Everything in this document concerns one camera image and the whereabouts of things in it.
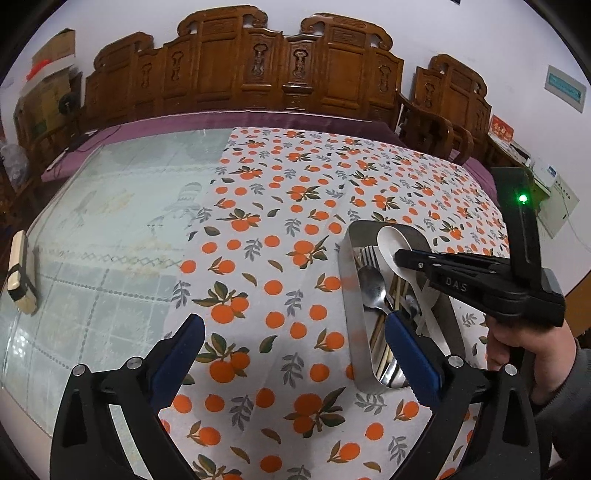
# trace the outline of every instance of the white plastic spoon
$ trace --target white plastic spoon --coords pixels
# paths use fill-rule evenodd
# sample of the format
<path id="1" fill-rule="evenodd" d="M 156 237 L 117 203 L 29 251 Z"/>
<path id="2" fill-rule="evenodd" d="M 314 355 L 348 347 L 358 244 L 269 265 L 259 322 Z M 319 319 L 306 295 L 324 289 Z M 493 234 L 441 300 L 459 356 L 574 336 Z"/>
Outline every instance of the white plastic spoon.
<path id="1" fill-rule="evenodd" d="M 398 229 L 394 228 L 393 226 L 385 226 L 382 227 L 378 232 L 378 248 L 392 271 L 403 280 L 406 280 L 413 289 L 414 295 L 417 298 L 419 306 L 421 307 L 424 322 L 427 325 L 427 330 L 429 331 L 429 337 L 431 337 L 431 339 L 437 344 L 444 355 L 449 355 L 449 346 L 447 345 L 437 320 L 433 316 L 433 312 L 431 311 L 430 307 L 431 302 L 424 298 L 423 291 L 418 288 L 416 272 L 414 270 L 409 270 L 408 268 L 401 268 L 397 266 L 396 262 L 394 261 L 394 254 L 399 249 L 404 248 L 406 250 L 411 250 L 408 241 Z M 417 330 L 420 331 L 422 327 L 422 325 L 419 325 Z"/>

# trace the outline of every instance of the carved wooden backrest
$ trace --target carved wooden backrest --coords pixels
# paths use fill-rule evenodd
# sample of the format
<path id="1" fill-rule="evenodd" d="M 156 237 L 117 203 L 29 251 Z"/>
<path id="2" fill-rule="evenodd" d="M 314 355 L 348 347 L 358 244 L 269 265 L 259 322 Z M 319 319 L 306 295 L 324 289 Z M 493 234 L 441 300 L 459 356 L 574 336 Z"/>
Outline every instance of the carved wooden backrest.
<path id="1" fill-rule="evenodd" d="M 486 83 L 470 67 L 446 54 L 431 59 L 428 69 L 417 68 L 413 102 L 466 128 L 474 139 L 474 156 L 482 153 L 491 106 Z"/>
<path id="2" fill-rule="evenodd" d="M 153 48 L 135 33 L 103 48 L 86 83 L 89 127 L 211 109 L 295 110 L 398 119 L 403 61 L 377 25 L 316 14 L 292 37 L 240 5 L 195 12 Z"/>

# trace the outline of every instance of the blue gripper pad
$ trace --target blue gripper pad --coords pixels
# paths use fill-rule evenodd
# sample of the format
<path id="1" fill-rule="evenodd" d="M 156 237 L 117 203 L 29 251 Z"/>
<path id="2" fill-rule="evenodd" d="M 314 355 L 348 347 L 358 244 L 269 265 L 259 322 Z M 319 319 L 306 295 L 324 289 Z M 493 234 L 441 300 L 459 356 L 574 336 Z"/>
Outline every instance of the blue gripper pad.
<path id="1" fill-rule="evenodd" d="M 187 317 L 172 338 L 160 340 L 171 342 L 173 348 L 151 378 L 150 406 L 155 413 L 172 404 L 204 341 L 205 324 L 194 313 Z"/>
<path id="2" fill-rule="evenodd" d="M 437 408 L 442 379 L 417 344 L 414 332 L 397 313 L 391 313 L 385 321 L 385 337 L 398 361 L 417 401 L 425 407 Z"/>

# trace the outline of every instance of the white cable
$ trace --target white cable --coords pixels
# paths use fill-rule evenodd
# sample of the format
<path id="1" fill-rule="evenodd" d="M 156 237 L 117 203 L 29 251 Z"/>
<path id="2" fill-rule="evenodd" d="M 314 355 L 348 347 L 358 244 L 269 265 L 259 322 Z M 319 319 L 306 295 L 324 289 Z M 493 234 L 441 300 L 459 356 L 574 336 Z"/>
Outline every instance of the white cable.
<path id="1" fill-rule="evenodd" d="M 577 231 L 574 228 L 574 225 L 570 221 L 570 212 L 569 212 L 569 208 L 566 205 L 566 200 L 564 198 L 564 192 L 562 192 L 562 190 L 559 190 L 559 191 L 560 191 L 560 196 L 562 197 L 562 202 L 564 203 L 564 209 L 566 210 L 566 221 L 569 223 L 570 229 L 574 233 L 574 237 L 579 241 L 579 243 L 585 248 L 585 250 L 587 252 L 591 253 L 591 247 L 588 246 L 588 244 L 586 244 L 585 242 L 583 242 L 581 240 L 581 238 L 579 237 L 579 234 L 577 233 Z"/>

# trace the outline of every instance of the metal container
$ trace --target metal container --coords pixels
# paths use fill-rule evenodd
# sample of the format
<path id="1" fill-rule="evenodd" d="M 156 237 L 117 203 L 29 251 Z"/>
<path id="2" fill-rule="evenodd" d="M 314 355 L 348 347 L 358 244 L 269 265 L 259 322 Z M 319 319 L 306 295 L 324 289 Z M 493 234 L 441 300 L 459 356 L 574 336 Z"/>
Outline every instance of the metal container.
<path id="1" fill-rule="evenodd" d="M 355 258 L 356 253 L 363 247 L 373 245 L 377 249 L 378 232 L 384 226 L 393 226 L 399 230 L 406 237 L 411 248 L 431 251 L 427 239 L 416 228 L 408 225 L 374 222 L 372 220 L 357 220 L 352 222 L 340 244 L 339 271 L 343 299 L 345 301 L 345 317 L 355 385 L 362 392 L 373 395 L 387 393 L 393 389 L 382 384 L 374 374 L 376 358 L 372 359 L 369 338 L 374 330 L 378 314 L 374 310 L 368 310 L 363 306 Z M 389 279 L 391 281 L 393 273 L 389 269 L 385 271 L 381 268 L 381 270 L 388 286 Z M 422 288 L 426 282 L 423 273 L 417 272 L 417 282 Z M 465 358 L 466 349 L 464 341 L 449 297 L 444 294 L 439 295 L 432 311 L 441 327 L 451 353 Z M 378 341 L 385 342 L 383 335 Z"/>

